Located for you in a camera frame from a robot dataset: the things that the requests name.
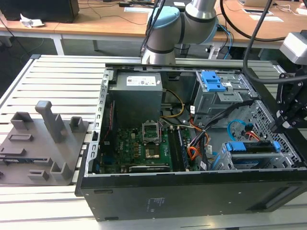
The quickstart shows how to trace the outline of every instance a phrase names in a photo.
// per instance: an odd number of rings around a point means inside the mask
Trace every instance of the red wire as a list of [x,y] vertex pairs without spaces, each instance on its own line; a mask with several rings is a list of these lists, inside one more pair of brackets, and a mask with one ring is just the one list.
[[110,125],[109,125],[109,129],[108,131],[106,132],[104,138],[102,139],[102,143],[104,143],[107,135],[109,134],[110,130],[111,130],[111,125],[112,125],[112,108],[113,108],[113,103],[111,103],[111,108],[110,108]]
[[252,133],[252,132],[246,132],[246,134],[249,134],[249,135],[251,135],[254,139],[256,139],[257,141],[260,141],[260,138],[256,135],[256,134],[254,134],[254,133]]

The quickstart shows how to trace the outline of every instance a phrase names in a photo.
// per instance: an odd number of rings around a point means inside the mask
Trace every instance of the orange wire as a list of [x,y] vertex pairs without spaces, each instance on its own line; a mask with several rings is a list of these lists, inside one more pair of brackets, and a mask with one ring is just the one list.
[[197,148],[195,148],[194,146],[191,146],[191,147],[188,148],[188,153],[189,153],[191,160],[194,160],[197,155],[199,155],[201,157],[200,152],[198,152]]
[[246,132],[246,134],[249,134],[251,135],[253,138],[255,138],[257,141],[260,141],[260,138],[255,134],[255,133],[252,133],[252,132]]

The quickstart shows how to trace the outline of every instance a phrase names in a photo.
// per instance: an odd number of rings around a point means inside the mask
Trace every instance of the blue plastic latch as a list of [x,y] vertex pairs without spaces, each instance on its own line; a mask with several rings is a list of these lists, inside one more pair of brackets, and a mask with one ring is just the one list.
[[226,144],[226,148],[227,148],[228,151],[232,150],[232,147],[231,147],[231,145],[229,143]]
[[232,141],[228,144],[231,145],[233,151],[246,151],[245,145],[242,141]]
[[280,150],[282,149],[282,147],[280,146],[280,144],[278,143],[278,141],[273,141],[273,145],[276,149],[277,152],[280,152]]
[[202,71],[201,79],[206,84],[208,92],[226,91],[226,88],[221,84],[219,76],[214,71]]

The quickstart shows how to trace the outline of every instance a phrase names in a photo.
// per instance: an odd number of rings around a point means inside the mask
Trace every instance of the wire bundle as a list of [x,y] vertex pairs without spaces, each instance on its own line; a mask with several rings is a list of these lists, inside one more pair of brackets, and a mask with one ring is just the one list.
[[228,37],[229,37],[229,39],[230,39],[229,49],[228,49],[227,53],[225,54],[225,56],[224,56],[224,58],[223,58],[223,59],[226,59],[226,58],[227,58],[227,56],[228,56],[228,54],[229,54],[229,52],[230,52],[230,49],[231,49],[231,47],[232,47],[232,45],[233,45],[233,39],[231,38],[231,32],[230,32],[230,31],[228,31],[226,27],[224,27],[223,25],[220,25],[220,24],[219,24],[219,26],[220,26],[220,27],[221,27],[221,28],[222,28],[222,29],[225,31],[226,36],[227,36],[227,39],[226,39],[225,45],[226,45],[226,43],[227,43]]

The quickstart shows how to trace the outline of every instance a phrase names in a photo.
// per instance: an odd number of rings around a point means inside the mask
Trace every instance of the gray robot arm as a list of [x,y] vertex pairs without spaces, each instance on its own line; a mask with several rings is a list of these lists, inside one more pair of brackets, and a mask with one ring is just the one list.
[[[199,44],[211,40],[217,24],[215,2],[216,0],[192,0],[185,12],[174,16],[171,23],[155,23],[142,56],[142,64],[175,64],[175,44]],[[166,12],[168,13],[174,13],[174,9]]]

